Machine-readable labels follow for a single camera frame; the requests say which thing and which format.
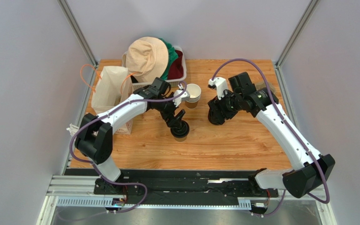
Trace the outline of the single brown paper cup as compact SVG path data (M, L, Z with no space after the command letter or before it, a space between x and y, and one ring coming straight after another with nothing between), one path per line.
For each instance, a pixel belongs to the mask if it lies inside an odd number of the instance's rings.
M174 135L173 137L177 142L183 142L187 139L187 135Z

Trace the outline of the white paper bag orange handles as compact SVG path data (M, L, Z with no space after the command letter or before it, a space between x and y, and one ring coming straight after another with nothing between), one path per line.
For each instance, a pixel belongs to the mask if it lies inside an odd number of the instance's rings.
M131 75L126 67L102 67L91 89L86 113L97 115L125 101L133 93Z

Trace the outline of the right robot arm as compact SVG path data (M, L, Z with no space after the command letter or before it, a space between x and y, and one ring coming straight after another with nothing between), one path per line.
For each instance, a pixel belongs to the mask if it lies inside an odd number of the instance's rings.
M332 155L323 155L301 135L290 122L278 98L270 88L252 83L248 73L224 79L209 79L208 87L217 95L208 102L208 120L222 125L239 111L251 113L272 134L288 157L291 168L285 170L260 169L253 180L261 189L284 189L301 198L324 184L335 165Z

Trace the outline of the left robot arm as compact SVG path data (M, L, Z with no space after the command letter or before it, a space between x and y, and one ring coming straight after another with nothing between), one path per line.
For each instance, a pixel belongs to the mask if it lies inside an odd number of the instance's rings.
M84 115L79 130L70 140L70 154L80 161L74 155L74 149L78 149L87 157L85 162L91 164L102 179L118 186L117 179L121 176L121 171L111 157L113 134L134 117L148 110L156 110L160 112L176 141L186 139L190 126L183 120L185 111L181 110L178 114L175 111L182 102L189 99L190 94L184 81L179 82L178 87L177 91L167 95L170 84L161 78L155 78L152 84L137 89L114 108L98 115Z

